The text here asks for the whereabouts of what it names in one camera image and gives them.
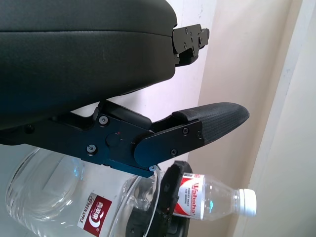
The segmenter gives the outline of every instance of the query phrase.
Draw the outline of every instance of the bottle label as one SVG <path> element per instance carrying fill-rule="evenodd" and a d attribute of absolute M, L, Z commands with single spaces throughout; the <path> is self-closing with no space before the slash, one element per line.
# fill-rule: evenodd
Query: bottle label
<path fill-rule="evenodd" d="M 184 173 L 178 193 L 179 200 L 173 215 L 202 220 L 205 197 L 204 185 L 204 175 Z"/>
<path fill-rule="evenodd" d="M 99 237 L 103 222 L 112 202 L 104 197 L 91 193 L 83 208 L 78 226 Z"/>

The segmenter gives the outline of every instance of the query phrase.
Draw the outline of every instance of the black metal bracket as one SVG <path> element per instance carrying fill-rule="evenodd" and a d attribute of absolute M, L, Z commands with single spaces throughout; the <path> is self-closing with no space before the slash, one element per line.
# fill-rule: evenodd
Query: black metal bracket
<path fill-rule="evenodd" d="M 67 113 L 51 119 L 34 122 L 25 126 L 0 131 L 0 142 L 6 145 L 29 144 L 51 151 L 63 153 L 84 161 L 95 164 L 103 164 L 128 173 L 149 177 L 153 172 L 150 167 L 175 157 L 181 153 L 188 152 L 180 148 L 183 137 L 181 129 L 185 122 L 175 119 L 172 123 L 170 119 L 160 122 L 161 131 L 157 132 L 155 138 L 162 136 L 158 145 L 157 139 L 153 140 L 154 146 L 165 150 L 164 157 L 148 159 L 150 157 L 148 149 L 154 146 L 135 148 L 142 144 L 142 140 L 147 137 L 146 144 L 151 142 L 150 135 L 155 134 L 152 127 L 157 131 L 158 126 L 153 126 L 149 118 L 135 113 L 127 108 L 106 101 L 96 108 L 90 117 L 81 117 L 73 113 Z M 187 127 L 194 127 L 195 123 L 189 123 Z M 178 140 L 176 149 L 178 154 L 171 155 L 170 151 L 174 144 L 169 144 L 168 137 Z M 194 137 L 186 136 L 185 140 L 196 144 Z"/>
<path fill-rule="evenodd" d="M 173 30 L 173 54 L 176 67 L 193 63 L 198 52 L 208 44 L 209 29 L 202 29 L 200 24 Z"/>

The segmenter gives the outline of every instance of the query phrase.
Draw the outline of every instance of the clear plastic container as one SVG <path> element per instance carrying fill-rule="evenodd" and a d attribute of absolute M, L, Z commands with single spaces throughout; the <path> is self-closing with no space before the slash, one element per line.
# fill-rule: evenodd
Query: clear plastic container
<path fill-rule="evenodd" d="M 159 171 L 143 178 L 36 148 L 9 182 L 6 208 L 40 237 L 125 237 L 134 207 L 157 206 L 160 183 Z"/>
<path fill-rule="evenodd" d="M 185 173 L 174 215 L 214 221 L 232 213 L 256 215 L 256 194 L 250 189 L 234 190 L 212 176 Z"/>

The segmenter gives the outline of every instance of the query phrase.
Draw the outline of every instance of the white wall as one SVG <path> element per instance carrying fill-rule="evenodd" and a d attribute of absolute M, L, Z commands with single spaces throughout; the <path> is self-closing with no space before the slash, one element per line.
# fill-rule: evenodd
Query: white wall
<path fill-rule="evenodd" d="M 263 175 L 256 185 L 257 217 L 247 221 L 243 235 L 239 236 L 316 236 L 315 62 L 316 10 Z"/>
<path fill-rule="evenodd" d="M 244 176 L 255 162 L 300 4 L 300 0 L 218 2 L 199 104 L 239 103 L 249 110 L 250 119 L 190 153 L 195 172 L 212 174 L 236 189 L 246 187 Z M 192 221 L 189 236 L 231 235 L 230 224 L 231 217 L 212 223 Z"/>

